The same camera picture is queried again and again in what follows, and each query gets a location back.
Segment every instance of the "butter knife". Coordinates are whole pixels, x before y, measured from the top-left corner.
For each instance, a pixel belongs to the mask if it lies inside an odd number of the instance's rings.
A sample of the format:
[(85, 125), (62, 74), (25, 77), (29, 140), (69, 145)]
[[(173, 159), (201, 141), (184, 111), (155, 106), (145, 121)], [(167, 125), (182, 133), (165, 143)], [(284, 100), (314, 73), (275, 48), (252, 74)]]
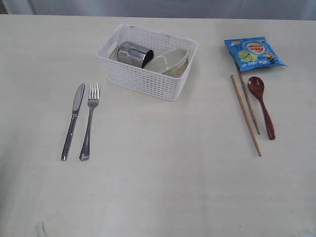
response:
[(63, 152), (61, 154), (61, 160), (62, 161), (67, 160), (67, 156), (68, 156), (71, 140), (73, 138), (75, 125), (76, 125), (77, 117), (78, 117), (78, 114), (79, 114), (79, 110), (80, 110), (80, 106), (81, 106), (81, 102), (82, 102), (82, 98), (83, 98), (84, 87), (85, 87), (85, 85), (81, 84), (79, 86), (77, 92), (76, 92), (76, 95), (75, 95), (74, 105), (73, 105), (73, 115), (71, 117), (69, 129), (68, 129), (68, 132), (67, 132), (64, 149), (63, 149)]

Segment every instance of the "stainless steel cup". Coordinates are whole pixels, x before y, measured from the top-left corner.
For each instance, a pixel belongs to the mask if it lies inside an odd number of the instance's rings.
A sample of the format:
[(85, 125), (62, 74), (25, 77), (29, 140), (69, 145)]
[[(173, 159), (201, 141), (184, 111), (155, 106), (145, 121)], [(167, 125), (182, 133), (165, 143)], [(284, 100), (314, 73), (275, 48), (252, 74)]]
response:
[(126, 41), (118, 48), (118, 61), (138, 68), (143, 68), (154, 58), (154, 52), (138, 44)]

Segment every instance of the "silver fork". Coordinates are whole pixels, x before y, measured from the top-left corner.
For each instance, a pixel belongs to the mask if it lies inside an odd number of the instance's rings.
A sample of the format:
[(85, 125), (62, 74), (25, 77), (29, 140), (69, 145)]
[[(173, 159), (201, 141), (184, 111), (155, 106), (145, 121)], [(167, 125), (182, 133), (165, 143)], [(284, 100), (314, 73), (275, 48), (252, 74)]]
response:
[(93, 110), (99, 104), (99, 85), (98, 83), (91, 84), (89, 87), (89, 99), (88, 99), (88, 107), (89, 109), (89, 120), (87, 125), (87, 131), (85, 132), (84, 142), (82, 145), (82, 149), (80, 152), (79, 159), (80, 160), (88, 160), (90, 158), (90, 132), (91, 132), (91, 123), (92, 123), (92, 115)]

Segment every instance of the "plastic basket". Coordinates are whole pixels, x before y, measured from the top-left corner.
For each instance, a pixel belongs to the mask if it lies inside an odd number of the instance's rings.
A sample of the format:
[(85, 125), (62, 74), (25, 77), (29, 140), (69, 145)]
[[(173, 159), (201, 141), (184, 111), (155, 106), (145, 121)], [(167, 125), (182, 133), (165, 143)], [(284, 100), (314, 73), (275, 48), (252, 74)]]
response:
[[(169, 49), (184, 47), (188, 50), (187, 69), (182, 77), (173, 78), (120, 63), (117, 61), (117, 51), (118, 47), (125, 41), (150, 48), (154, 51), (155, 56), (161, 55)], [(118, 26), (97, 55), (102, 60), (108, 82), (167, 101), (175, 101), (179, 98), (188, 78), (197, 48), (198, 43), (192, 39), (122, 24)]]

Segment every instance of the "brown spoon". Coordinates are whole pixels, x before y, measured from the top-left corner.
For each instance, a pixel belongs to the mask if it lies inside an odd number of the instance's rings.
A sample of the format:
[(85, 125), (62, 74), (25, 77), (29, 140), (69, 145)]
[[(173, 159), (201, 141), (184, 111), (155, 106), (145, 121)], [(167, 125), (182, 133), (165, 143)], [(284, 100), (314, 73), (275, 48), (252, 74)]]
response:
[(265, 117), (268, 137), (270, 140), (274, 140), (276, 138), (275, 129), (273, 127), (273, 124), (272, 124), (270, 115), (266, 109), (266, 106), (263, 103), (263, 91), (265, 89), (265, 85), (259, 77), (251, 77), (248, 80), (248, 88), (250, 92), (259, 100), (262, 111), (263, 111), (263, 116)]

